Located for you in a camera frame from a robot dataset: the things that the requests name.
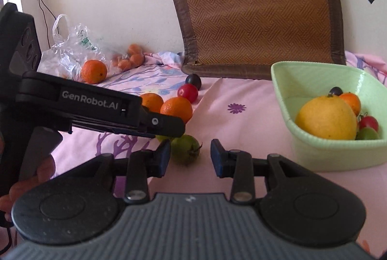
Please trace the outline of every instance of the green tomato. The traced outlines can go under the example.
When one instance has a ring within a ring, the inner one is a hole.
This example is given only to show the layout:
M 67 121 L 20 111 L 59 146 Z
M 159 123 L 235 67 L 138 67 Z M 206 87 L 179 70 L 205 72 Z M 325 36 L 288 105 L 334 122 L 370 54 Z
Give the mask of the green tomato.
M 156 136 L 156 139 L 159 140 L 160 142 L 163 142 L 164 140 L 172 141 L 174 138 L 170 138 L 168 136 Z
M 187 134 L 171 142 L 171 159 L 181 165 L 189 165 L 199 157 L 202 145 Z
M 379 140 L 379 134 L 374 128 L 365 127 L 357 133 L 356 140 Z

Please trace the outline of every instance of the red tomato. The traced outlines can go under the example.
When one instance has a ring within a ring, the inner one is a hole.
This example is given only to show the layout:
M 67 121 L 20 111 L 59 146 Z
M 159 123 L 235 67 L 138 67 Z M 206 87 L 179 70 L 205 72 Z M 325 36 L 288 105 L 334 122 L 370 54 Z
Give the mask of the red tomato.
M 191 104 L 197 99 L 198 95 L 199 91 L 192 84 L 184 84 L 177 90 L 177 96 L 188 99 Z
M 372 129 L 374 129 L 376 132 L 378 132 L 378 130 L 379 130 L 378 120 L 376 120 L 372 116 L 365 116 L 365 117 L 361 118 L 361 120 L 359 122 L 359 130 L 361 130 L 365 127 L 370 127 Z

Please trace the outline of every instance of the pink bedsheet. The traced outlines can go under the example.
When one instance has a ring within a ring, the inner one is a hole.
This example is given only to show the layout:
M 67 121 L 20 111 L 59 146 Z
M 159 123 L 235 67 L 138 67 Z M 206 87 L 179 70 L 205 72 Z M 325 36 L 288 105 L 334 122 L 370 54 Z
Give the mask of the pink bedsheet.
M 365 69 L 386 83 L 386 64 L 379 58 L 347 53 L 347 64 Z M 100 86 L 142 94 L 156 92 L 164 100 L 176 96 L 186 75 L 180 70 L 162 65 L 148 65 L 128 71 Z M 190 167 L 170 163 L 166 176 L 152 179 L 149 187 L 156 192 L 224 192 L 231 190 L 231 180 L 218 179 L 209 156 L 210 141 L 217 138 L 226 149 L 242 149 L 256 158 L 279 153 L 294 159 L 291 136 L 281 117 L 274 89 L 270 81 L 203 78 L 203 88 L 194 104 L 194 115 L 186 126 L 186 133 L 203 142 L 199 160 Z M 104 134 L 74 129 L 72 135 L 63 134 L 63 143 L 53 156 L 57 173 L 61 174 L 101 153 L 117 158 L 127 157 L 142 148 L 155 149 L 156 139 Z M 365 203 L 367 220 L 359 236 L 359 243 L 380 256 L 387 249 L 387 164 L 378 167 L 323 176 L 357 194 Z M 117 182 L 116 195 L 123 191 L 123 180 Z M 266 193 L 263 178 L 256 178 L 257 196 Z M 0 232 L 0 245 L 6 240 Z

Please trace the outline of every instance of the plastic bag handle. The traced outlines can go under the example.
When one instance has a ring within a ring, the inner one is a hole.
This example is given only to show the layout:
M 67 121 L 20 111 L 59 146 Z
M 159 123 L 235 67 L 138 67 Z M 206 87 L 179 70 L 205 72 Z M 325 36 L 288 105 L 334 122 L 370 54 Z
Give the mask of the plastic bag handle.
M 66 23 L 67 23 L 67 29 L 68 29 L 68 32 L 70 33 L 70 21 L 67 17 L 66 14 L 61 14 L 57 17 L 57 20 L 55 21 L 54 23 L 54 26 L 52 27 L 52 37 L 54 38 L 54 43 L 57 45 L 57 44 L 61 44 L 61 43 L 64 43 L 65 41 L 68 40 L 68 37 L 70 36 L 67 36 L 67 39 L 64 39 L 63 36 L 59 33 L 57 33 L 57 28 L 58 28 L 58 24 L 59 24 L 59 21 L 61 18 L 65 18 L 66 19 Z

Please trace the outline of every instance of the black circular cover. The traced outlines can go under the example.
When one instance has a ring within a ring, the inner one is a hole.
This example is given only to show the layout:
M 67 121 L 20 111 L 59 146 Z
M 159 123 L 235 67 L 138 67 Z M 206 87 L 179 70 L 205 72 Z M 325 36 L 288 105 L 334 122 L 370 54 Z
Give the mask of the black circular cover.
M 353 241 L 365 221 L 365 208 L 353 193 L 320 177 L 286 178 L 257 203 L 278 235 L 309 247 Z
M 21 196 L 13 222 L 26 239 L 44 245 L 69 245 L 101 234 L 117 218 L 114 196 L 85 178 L 56 178 Z

